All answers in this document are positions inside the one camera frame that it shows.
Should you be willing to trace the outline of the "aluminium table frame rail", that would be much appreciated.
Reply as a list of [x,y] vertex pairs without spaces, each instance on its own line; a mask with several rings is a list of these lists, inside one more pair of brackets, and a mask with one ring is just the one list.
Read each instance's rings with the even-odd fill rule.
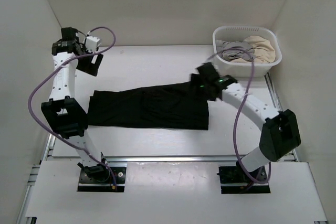
[[[188,81],[189,74],[212,53],[211,45],[114,47],[104,54],[97,77],[76,71],[76,99],[87,110],[94,90],[122,91]],[[191,162],[234,165],[232,127],[236,110],[217,101],[209,104],[209,111],[208,131],[89,127],[88,134],[114,166]],[[49,155],[38,166],[29,186],[20,223],[38,223],[36,217],[29,217],[26,212],[42,163],[68,161],[77,166],[80,161],[76,151],[59,140],[53,139],[48,145]],[[293,154],[284,159],[282,162],[303,163],[295,162]]]

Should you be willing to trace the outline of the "grey garment in basket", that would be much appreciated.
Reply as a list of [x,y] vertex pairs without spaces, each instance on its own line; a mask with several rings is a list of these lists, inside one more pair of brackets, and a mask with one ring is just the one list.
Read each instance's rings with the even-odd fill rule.
[[245,41],[216,40],[217,54],[226,61],[242,59],[252,62],[255,59],[254,48]]

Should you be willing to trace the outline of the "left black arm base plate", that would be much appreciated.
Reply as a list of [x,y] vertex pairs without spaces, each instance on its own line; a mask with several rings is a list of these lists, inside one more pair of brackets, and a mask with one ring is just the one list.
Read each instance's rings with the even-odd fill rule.
[[82,170],[79,175],[77,186],[78,192],[99,192],[99,193],[123,193],[125,189],[125,181],[127,176],[126,167],[111,167],[115,177],[117,186],[113,183],[113,178],[107,175],[103,178],[90,178]]

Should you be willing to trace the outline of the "white front cover board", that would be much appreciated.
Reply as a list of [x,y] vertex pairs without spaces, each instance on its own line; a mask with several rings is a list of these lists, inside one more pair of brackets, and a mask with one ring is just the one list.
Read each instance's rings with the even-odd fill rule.
[[129,163],[122,193],[78,192],[73,162],[42,163],[26,215],[38,223],[324,221],[306,163],[274,163],[270,193],[224,195],[216,163]]

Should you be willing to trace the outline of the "black trousers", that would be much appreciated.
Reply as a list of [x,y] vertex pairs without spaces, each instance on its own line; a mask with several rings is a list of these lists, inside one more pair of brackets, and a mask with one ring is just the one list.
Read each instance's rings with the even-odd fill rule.
[[87,117],[92,126],[209,128],[208,103],[191,92],[188,82],[120,92],[96,90],[90,97]]

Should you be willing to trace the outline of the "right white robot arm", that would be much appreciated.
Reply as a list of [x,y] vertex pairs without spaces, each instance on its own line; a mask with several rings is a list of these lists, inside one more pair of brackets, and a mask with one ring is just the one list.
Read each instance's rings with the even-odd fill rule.
[[210,62],[202,64],[197,71],[197,74],[190,76],[191,89],[197,96],[209,101],[220,99],[237,109],[233,137],[236,137],[241,114],[248,117],[261,131],[258,146],[244,157],[240,156],[237,140],[233,139],[237,157],[236,177],[242,182],[250,180],[258,184],[267,183],[269,177],[264,180],[257,178],[261,168],[270,166],[301,144],[295,113],[290,109],[281,111],[267,105],[250,94],[250,80],[243,87],[230,75],[220,76]]

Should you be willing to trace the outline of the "white plastic laundry basket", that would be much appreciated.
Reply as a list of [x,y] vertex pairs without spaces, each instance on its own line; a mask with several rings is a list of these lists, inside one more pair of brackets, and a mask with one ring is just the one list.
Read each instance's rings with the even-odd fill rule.
[[259,78],[282,60],[276,36],[262,27],[218,27],[213,48],[209,59],[221,75],[247,78],[254,67],[254,77]]

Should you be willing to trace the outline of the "beige garment in basket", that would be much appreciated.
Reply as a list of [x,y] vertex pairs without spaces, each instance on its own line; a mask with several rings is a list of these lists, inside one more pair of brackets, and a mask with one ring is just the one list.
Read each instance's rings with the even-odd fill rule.
[[[254,63],[273,63],[276,59],[276,52],[269,40],[266,40],[260,36],[249,36],[243,41],[249,43],[255,50]],[[242,59],[234,60],[232,62],[248,63]]]

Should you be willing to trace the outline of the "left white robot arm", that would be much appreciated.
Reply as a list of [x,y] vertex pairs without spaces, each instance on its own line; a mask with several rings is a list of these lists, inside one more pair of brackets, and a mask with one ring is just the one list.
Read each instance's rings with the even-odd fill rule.
[[52,58],[58,70],[47,102],[41,110],[51,129],[75,146],[81,162],[81,170],[92,180],[104,183],[110,178],[110,169],[105,166],[106,159],[90,139],[87,128],[88,118],[85,110],[75,99],[75,73],[77,70],[97,76],[103,55],[77,59],[77,56],[92,54],[98,50],[100,39],[87,36],[79,39],[79,30],[66,27],[61,29],[61,39],[53,43]]

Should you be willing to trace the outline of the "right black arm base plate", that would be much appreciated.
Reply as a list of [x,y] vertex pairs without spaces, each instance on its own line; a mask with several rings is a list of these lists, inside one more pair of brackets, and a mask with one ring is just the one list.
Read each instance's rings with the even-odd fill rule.
[[258,184],[253,182],[240,167],[220,166],[218,168],[221,194],[269,194],[268,183]]

